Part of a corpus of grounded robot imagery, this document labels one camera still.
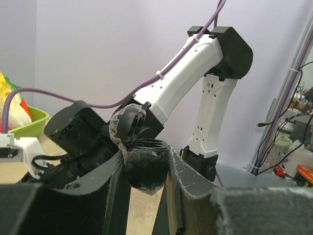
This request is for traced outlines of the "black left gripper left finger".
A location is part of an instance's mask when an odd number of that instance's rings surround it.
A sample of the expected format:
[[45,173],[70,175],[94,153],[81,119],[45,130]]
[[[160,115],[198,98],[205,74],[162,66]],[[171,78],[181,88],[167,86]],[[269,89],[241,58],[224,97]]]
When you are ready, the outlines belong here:
[[119,151],[62,190],[41,184],[0,187],[2,235],[124,235],[131,187]]

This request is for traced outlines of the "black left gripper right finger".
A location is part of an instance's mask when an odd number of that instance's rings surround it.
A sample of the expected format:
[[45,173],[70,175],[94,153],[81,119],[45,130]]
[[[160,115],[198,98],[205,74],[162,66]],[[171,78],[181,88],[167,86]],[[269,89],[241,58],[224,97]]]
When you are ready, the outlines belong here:
[[171,149],[167,177],[172,235],[310,235],[309,188],[220,188]]

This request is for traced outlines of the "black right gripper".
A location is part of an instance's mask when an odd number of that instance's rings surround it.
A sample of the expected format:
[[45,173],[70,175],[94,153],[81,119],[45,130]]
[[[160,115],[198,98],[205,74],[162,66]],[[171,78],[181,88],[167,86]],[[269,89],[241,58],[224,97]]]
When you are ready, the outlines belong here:
[[114,154],[114,145],[101,143],[79,157],[73,157],[68,153],[61,156],[39,155],[34,157],[31,165],[42,171],[38,173],[40,178],[35,179],[30,173],[26,173],[21,178],[21,183],[43,183],[49,188],[64,188],[66,184],[102,165]]

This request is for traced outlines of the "black earbud charging case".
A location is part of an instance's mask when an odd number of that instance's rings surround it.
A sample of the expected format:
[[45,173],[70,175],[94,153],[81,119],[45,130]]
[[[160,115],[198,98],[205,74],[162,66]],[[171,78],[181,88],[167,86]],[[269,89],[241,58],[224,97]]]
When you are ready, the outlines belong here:
[[122,152],[130,185],[145,194],[154,195],[166,181],[170,146],[162,140],[142,137],[146,117],[144,106],[128,104],[113,114],[109,135]]

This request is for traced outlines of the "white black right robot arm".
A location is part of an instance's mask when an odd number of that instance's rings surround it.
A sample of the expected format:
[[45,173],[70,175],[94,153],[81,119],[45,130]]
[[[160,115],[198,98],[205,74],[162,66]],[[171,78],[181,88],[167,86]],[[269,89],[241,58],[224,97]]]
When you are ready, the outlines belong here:
[[65,150],[55,158],[37,155],[31,165],[36,176],[26,173],[22,183],[43,183],[62,189],[109,160],[123,149],[126,175],[134,188],[158,190],[168,170],[165,144],[157,139],[165,122],[182,98],[203,81],[201,104],[192,136],[180,155],[193,169],[215,180],[218,138],[229,98],[250,70],[253,51],[232,27],[212,31],[194,26],[188,30],[185,55],[170,70],[163,70],[156,82],[126,98],[109,121],[90,104],[79,100],[56,113],[44,134]]

